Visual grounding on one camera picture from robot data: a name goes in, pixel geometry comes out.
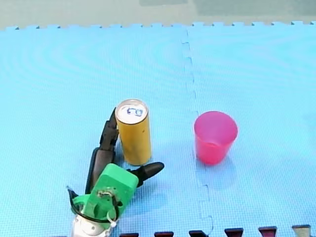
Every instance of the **gray floor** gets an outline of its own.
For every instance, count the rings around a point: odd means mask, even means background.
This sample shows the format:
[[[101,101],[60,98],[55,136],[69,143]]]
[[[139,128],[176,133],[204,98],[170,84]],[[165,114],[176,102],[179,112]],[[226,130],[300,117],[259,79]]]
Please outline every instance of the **gray floor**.
[[[0,29],[28,25],[316,20],[316,0],[0,0]]]

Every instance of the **pink plastic cup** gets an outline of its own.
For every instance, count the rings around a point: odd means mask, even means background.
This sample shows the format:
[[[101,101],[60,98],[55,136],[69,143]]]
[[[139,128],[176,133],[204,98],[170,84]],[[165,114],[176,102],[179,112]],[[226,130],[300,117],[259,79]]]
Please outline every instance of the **pink plastic cup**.
[[[238,134],[235,121],[225,113],[210,111],[200,115],[194,123],[197,158],[203,163],[220,163]]]

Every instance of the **yellow can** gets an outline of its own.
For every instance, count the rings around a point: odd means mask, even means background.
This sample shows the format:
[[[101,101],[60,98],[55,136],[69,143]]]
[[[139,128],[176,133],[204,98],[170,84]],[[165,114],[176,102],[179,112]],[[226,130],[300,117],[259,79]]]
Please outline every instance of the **yellow can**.
[[[124,100],[116,107],[115,117],[125,161],[145,164],[152,156],[148,107],[137,99]]]

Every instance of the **can top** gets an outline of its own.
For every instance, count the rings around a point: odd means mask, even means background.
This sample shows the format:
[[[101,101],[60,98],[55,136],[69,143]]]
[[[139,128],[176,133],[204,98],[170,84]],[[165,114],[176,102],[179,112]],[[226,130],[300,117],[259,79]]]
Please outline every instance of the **can top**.
[[[147,106],[137,99],[124,100],[115,109],[115,117],[126,124],[139,123],[145,119],[147,114]]]

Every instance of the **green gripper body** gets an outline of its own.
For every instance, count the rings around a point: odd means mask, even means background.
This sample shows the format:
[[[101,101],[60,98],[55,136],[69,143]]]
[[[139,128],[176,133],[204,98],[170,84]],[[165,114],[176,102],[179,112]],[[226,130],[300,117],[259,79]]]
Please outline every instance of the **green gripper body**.
[[[120,217],[132,199],[138,181],[134,174],[110,163],[99,176],[91,194],[77,196],[74,198],[74,205],[83,206],[82,213],[94,219],[106,220],[109,212],[109,217],[113,220],[115,219],[115,209],[112,198],[108,195],[100,195],[100,193],[110,192],[115,195]],[[105,229],[110,226],[109,223],[100,223],[100,225]]]

